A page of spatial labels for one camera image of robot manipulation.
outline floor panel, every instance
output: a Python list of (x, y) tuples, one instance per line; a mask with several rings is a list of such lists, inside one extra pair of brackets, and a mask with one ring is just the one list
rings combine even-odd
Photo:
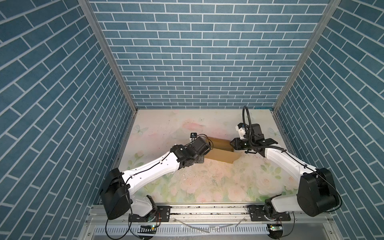
[[(269, 110), (251, 109), (265, 138), (285, 147)], [(139, 167), (174, 144), (187, 144), (191, 132), (232, 140), (242, 122), (239, 109), (139, 110), (124, 150), (120, 171)], [(278, 194), (295, 194), (298, 185), (275, 163), (259, 154), (245, 154), (233, 164), (206, 159), (147, 184), (136, 194), (151, 195), (155, 202), (264, 201)]]

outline blue brick wall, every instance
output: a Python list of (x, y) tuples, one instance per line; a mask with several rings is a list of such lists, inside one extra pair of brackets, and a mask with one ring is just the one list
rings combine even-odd
[(277, 111), (297, 155), (333, 172), (344, 239), (384, 234), (383, 11), (342, 0)]
[(0, 239), (73, 239), (132, 111), (77, 0), (0, 1)]
[(91, 4), (139, 108), (271, 108), (328, 1)]

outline mounting plate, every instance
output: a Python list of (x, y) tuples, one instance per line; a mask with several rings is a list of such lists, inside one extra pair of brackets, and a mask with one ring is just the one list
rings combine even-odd
[(275, 222), (277, 218), (280, 218), (281, 221), (290, 221), (291, 217), (289, 214), (282, 212), (275, 215), (276, 219), (268, 219), (264, 214), (264, 205), (248, 205), (247, 209), (251, 216), (251, 221), (260, 222), (260, 221), (272, 221)]
[[(160, 213), (162, 222), (169, 222), (170, 206), (157, 206), (157, 211)], [(156, 218), (153, 218), (151, 221), (146, 221), (145, 217), (137, 214), (133, 214), (132, 220), (131, 215), (129, 215), (129, 220), (132, 222), (156, 222)]]

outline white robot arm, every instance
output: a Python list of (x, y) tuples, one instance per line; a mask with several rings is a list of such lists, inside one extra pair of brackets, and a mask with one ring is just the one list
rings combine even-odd
[[(244, 113), (247, 111), (248, 125)], [(231, 141), (236, 150), (246, 150), (249, 154), (261, 154), (277, 163), (299, 184), (297, 195), (280, 195), (265, 201), (266, 216), (283, 212), (304, 212), (316, 216), (334, 207), (341, 206), (341, 197), (337, 192), (331, 172), (326, 168), (318, 169), (298, 159), (269, 138), (265, 139), (259, 124), (250, 122), (248, 108), (243, 108), (243, 122), (236, 126), (240, 137)]]
[(174, 145), (169, 152), (141, 167), (123, 172), (117, 168), (111, 170), (100, 188), (100, 197), (108, 219), (116, 219), (130, 208), (133, 214), (145, 219), (153, 218), (157, 207), (152, 198), (137, 197), (134, 193), (164, 174), (194, 163), (203, 163), (204, 155), (210, 150), (210, 144), (202, 137), (197, 137), (185, 146)]

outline cardboard box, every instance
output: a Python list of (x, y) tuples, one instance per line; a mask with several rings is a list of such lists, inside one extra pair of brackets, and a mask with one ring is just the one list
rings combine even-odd
[(229, 144), (230, 140), (224, 140), (214, 137), (209, 137), (209, 139), (214, 143), (214, 148), (209, 151), (207, 155), (204, 156), (205, 159), (233, 163), (235, 160), (240, 158), (241, 154), (238, 152), (234, 152), (235, 150)]

